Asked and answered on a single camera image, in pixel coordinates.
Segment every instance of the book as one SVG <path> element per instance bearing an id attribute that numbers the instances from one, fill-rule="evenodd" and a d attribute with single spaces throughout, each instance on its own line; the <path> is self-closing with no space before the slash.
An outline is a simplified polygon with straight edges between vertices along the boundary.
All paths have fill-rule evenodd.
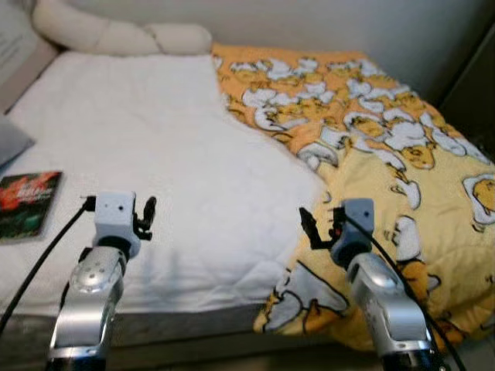
<path id="1" fill-rule="evenodd" d="M 38 237 L 62 172 L 6 176 L 0 181 L 0 241 Z"/>

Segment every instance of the wire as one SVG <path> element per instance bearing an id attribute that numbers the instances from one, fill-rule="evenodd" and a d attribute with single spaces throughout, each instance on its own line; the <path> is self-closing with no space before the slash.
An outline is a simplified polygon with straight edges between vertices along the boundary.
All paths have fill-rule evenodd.
<path id="1" fill-rule="evenodd" d="M 59 232 L 59 234 L 56 235 L 56 237 L 53 239 L 53 241 L 48 245 L 48 247 L 43 251 L 43 254 L 39 257 L 38 261 L 36 264 L 34 264 L 34 267 L 32 267 L 31 271 L 27 275 L 27 277 L 24 279 L 22 282 L 21 286 L 15 293 L 14 297 L 10 301 L 9 306 L 6 308 L 2 319 L 0 319 L 0 337 L 2 337 L 2 334 L 4 332 L 5 326 L 7 325 L 7 321 L 10 319 L 12 316 L 12 313 L 14 312 L 15 307 L 21 300 L 22 295 L 28 288 L 29 284 L 31 283 L 32 279 L 38 273 L 39 269 L 45 262 L 46 258 L 50 255 L 52 252 L 53 248 L 59 243 L 59 241 L 62 239 L 63 235 L 67 233 L 67 231 L 74 225 L 74 223 L 80 218 L 81 215 L 83 215 L 84 211 L 86 210 L 91 210 L 94 209 L 94 202 L 95 202 L 95 197 L 90 196 L 86 198 L 86 202 L 81 206 L 81 208 L 77 211 L 77 213 L 72 217 L 72 219 L 69 220 L 69 222 L 62 228 L 62 230 Z"/>
<path id="2" fill-rule="evenodd" d="M 454 361 L 456 362 L 457 367 L 459 368 L 460 371 L 466 371 L 466 367 L 464 366 L 463 361 L 460 359 L 459 354 L 457 353 L 456 349 L 452 345 L 452 343 L 449 341 L 447 338 L 446 334 L 443 332 L 443 330 L 440 328 L 439 324 L 435 322 L 435 320 L 432 318 L 432 316 L 422 307 L 422 305 L 419 303 L 418 298 L 416 298 L 415 293 L 413 292 L 411 286 L 405 279 L 404 275 L 402 275 L 402 272 L 399 270 L 397 267 L 397 264 L 392 260 L 390 255 L 388 255 L 387 251 L 374 239 L 374 237 L 368 233 L 356 220 L 348 216 L 347 214 L 345 215 L 347 221 L 351 223 L 353 226 L 355 226 L 368 240 L 371 241 L 371 243 L 380 251 L 380 253 L 383 255 L 384 259 L 387 261 L 387 263 L 391 266 L 391 268 L 394 270 L 397 276 L 399 276 L 402 284 L 405 287 L 405 292 L 412 299 L 414 303 L 421 309 L 421 312 L 426 318 L 427 321 L 427 326 L 428 323 L 433 326 L 433 328 L 437 331 L 439 334 L 440 338 L 442 338 L 443 342 L 445 343 L 445 346 L 449 350 L 449 353 L 452 355 L 454 358 Z M 430 334 L 432 335 L 432 344 L 433 348 L 435 349 L 436 352 L 439 351 L 439 348 L 436 344 L 435 341 L 435 336 L 433 335 L 433 332 L 430 328 L 428 328 Z"/>

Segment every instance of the cartoon print blanket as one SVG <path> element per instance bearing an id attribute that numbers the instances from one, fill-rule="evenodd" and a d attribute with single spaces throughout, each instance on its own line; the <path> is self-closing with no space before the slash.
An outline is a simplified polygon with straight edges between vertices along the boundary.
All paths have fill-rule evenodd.
<path id="1" fill-rule="evenodd" d="M 493 331 L 495 166 L 483 153 L 362 53 L 217 44 L 213 60 L 229 112 L 326 181 L 312 211 L 322 237 L 342 199 L 372 198 L 375 238 L 449 339 Z M 372 348 L 345 272 L 306 236 L 254 329 Z"/>

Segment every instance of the white mattress pad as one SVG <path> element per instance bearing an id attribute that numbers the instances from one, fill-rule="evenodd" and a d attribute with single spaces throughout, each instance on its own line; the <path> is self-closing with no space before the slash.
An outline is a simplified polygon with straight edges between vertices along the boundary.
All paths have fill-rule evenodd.
<path id="1" fill-rule="evenodd" d="M 263 302 L 301 234 L 298 207 L 323 183 L 282 145 L 224 111 L 209 56 L 65 53 L 10 118 L 36 139 L 3 175 L 61 170 L 42 239 L 0 245 L 0 311 L 77 211 L 80 196 L 158 199 L 151 242 L 129 261 L 119 312 L 206 311 Z M 55 315 L 94 236 L 86 213 L 52 252 L 17 313 Z"/>

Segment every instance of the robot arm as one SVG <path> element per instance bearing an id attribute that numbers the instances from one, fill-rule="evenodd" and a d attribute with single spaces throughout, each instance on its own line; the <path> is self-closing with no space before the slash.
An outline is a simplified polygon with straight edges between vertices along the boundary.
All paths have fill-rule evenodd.
<path id="1" fill-rule="evenodd" d="M 115 307 L 124 290 L 128 259 L 135 257 L 155 215 L 156 199 L 138 220 L 133 192 L 104 192 L 95 206 L 94 246 L 84 249 L 69 279 L 49 348 L 46 370 L 105 370 Z"/>
<path id="2" fill-rule="evenodd" d="M 432 348 L 422 310 L 406 295 L 399 276 L 371 252 L 370 240 L 347 219 L 352 218 L 372 234 L 373 201 L 347 199 L 334 209 L 331 241 L 321 241 L 308 211 L 301 209 L 300 213 L 311 248 L 329 249 L 335 264 L 346 270 L 351 294 L 364 313 L 384 370 L 446 371 L 448 366 Z"/>

